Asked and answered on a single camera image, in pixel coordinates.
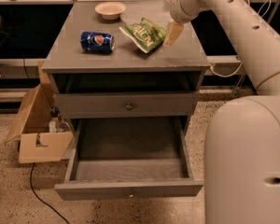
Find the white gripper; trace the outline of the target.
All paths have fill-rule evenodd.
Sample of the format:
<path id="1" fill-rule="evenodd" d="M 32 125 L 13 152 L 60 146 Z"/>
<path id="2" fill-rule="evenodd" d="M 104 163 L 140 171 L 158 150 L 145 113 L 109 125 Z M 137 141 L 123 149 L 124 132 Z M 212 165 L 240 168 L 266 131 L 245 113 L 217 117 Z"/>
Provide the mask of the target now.
<path id="1" fill-rule="evenodd" d="M 174 21 L 167 25 L 167 35 L 163 44 L 173 45 L 184 30 L 182 23 L 187 23 L 195 19 L 200 12 L 199 0 L 165 0 L 171 2 L 170 15 Z"/>

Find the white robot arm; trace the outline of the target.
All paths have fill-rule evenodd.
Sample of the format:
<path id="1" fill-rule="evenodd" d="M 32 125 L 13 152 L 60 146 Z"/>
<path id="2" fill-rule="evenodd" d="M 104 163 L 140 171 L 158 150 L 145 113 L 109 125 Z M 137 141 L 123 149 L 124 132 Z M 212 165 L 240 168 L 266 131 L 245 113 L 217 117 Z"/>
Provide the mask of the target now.
<path id="1" fill-rule="evenodd" d="M 204 141 L 205 224 L 280 224 L 280 35 L 244 0 L 166 0 L 173 44 L 212 10 L 257 93 L 221 106 Z"/>

